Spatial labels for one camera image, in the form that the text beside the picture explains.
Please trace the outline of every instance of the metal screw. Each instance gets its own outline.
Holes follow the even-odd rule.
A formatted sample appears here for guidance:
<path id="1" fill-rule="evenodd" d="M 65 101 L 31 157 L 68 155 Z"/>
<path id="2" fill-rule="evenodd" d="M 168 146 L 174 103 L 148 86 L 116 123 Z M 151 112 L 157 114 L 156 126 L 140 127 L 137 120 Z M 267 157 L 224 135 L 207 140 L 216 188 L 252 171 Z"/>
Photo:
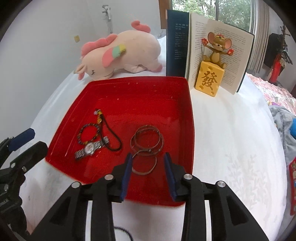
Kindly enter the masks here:
<path id="1" fill-rule="evenodd" d="M 106 180 L 112 180 L 114 178 L 114 176 L 112 175 L 112 174 L 107 174 L 106 176 L 105 176 L 105 179 Z"/>
<path id="2" fill-rule="evenodd" d="M 8 184 L 5 184 L 5 185 L 4 185 L 4 191 L 7 192 L 8 189 L 9 189 L 9 185 L 8 185 Z"/>
<path id="3" fill-rule="evenodd" d="M 78 187 L 80 187 L 80 183 L 79 183 L 79 182 L 73 182 L 73 183 L 71 184 L 71 187 L 73 187 L 73 188 L 78 188 Z"/>
<path id="4" fill-rule="evenodd" d="M 184 176 L 184 179 L 186 179 L 186 180 L 191 180 L 193 177 L 192 177 L 192 175 L 191 174 L 185 174 Z"/>
<path id="5" fill-rule="evenodd" d="M 218 184 L 218 186 L 221 187 L 221 188 L 223 188 L 223 187 L 226 186 L 226 183 L 223 182 L 223 181 L 219 181 L 217 184 Z"/>

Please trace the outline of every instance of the brown mouse figurine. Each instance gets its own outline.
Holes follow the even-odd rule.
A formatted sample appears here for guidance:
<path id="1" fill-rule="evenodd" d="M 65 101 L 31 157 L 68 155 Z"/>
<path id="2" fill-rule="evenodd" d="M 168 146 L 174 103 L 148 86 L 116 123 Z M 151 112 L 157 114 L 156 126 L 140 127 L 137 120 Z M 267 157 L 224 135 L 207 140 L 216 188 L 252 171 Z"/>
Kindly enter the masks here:
<path id="1" fill-rule="evenodd" d="M 221 62 L 220 54 L 227 54 L 232 56 L 234 50 L 229 49 L 232 45 L 232 41 L 229 38 L 225 38 L 222 34 L 214 34 L 213 32 L 209 32 L 207 39 L 202 39 L 202 44 L 213 51 L 210 57 L 203 55 L 203 61 L 205 62 L 212 62 L 217 64 L 222 69 L 227 67 L 227 63 Z"/>

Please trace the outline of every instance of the wristwatch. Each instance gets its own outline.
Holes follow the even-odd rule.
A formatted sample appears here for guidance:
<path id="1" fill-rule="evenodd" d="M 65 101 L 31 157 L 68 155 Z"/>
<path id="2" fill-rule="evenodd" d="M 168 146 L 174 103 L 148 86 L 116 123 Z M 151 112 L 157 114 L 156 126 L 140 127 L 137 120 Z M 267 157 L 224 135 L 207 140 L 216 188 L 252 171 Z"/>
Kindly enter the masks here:
<path id="1" fill-rule="evenodd" d="M 105 136 L 103 139 L 105 143 L 109 143 L 109 139 L 107 136 Z M 96 150 L 104 146 L 104 142 L 102 140 L 96 142 L 89 142 L 85 145 L 83 149 L 75 152 L 75 159 L 79 160 L 85 156 L 92 156 Z"/>

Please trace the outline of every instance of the black cord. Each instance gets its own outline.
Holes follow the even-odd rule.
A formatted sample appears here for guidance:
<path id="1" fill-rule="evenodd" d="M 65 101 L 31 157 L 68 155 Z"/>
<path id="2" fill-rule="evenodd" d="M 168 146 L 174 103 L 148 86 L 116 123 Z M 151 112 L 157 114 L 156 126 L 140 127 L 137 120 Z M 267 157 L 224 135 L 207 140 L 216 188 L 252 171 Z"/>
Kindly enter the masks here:
<path id="1" fill-rule="evenodd" d="M 101 131 L 100 131 L 100 136 L 101 136 L 101 140 L 102 142 L 104 143 L 104 145 L 106 146 L 107 149 L 109 149 L 110 151 L 119 151 L 121 148 L 122 148 L 122 141 L 120 140 L 120 138 L 118 137 L 118 135 L 115 134 L 115 132 L 109 127 L 105 117 L 103 114 L 100 114 L 100 117 L 102 119 L 102 122 L 101 122 Z M 119 147 L 118 148 L 111 148 L 109 146 L 109 143 L 106 143 L 104 138 L 103 138 L 103 122 L 105 122 L 108 130 L 115 136 L 115 138 L 118 140 L 119 142 Z"/>
<path id="2" fill-rule="evenodd" d="M 129 231 L 127 231 L 126 229 L 124 228 L 121 228 L 121 227 L 114 227 L 114 229 L 118 229 L 124 233 L 126 233 L 128 235 L 128 237 L 130 238 L 131 241 L 133 241 L 133 236 L 131 235 L 131 233 Z"/>

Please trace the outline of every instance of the wall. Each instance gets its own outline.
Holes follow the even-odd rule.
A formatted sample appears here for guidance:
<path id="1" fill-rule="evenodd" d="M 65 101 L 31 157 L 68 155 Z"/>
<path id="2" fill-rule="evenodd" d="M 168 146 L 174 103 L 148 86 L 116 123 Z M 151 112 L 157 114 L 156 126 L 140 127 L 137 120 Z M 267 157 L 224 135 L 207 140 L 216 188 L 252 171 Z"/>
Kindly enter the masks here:
<path id="1" fill-rule="evenodd" d="M 118 34 L 132 29 L 131 22 L 140 20 L 151 28 L 151 34 L 161 33 L 158 0 L 87 0 L 94 25 L 100 37 L 106 37 L 108 30 L 102 5 L 111 7 L 113 32 Z"/>
<path id="2" fill-rule="evenodd" d="M 279 18 L 275 11 L 269 8 L 269 34 L 281 34 L 281 26 L 283 26 L 282 20 Z M 287 64 L 287 67 L 278 77 L 278 81 L 288 91 L 291 91 L 296 84 L 296 43 L 291 36 L 286 35 L 285 40 L 288 45 L 288 54 L 293 61 L 293 65 Z M 268 70 L 269 68 L 261 70 L 259 75 L 263 76 Z"/>
<path id="3" fill-rule="evenodd" d="M 17 16 L 0 42 L 0 141 L 30 127 L 97 38 L 85 0 L 33 0 Z"/>

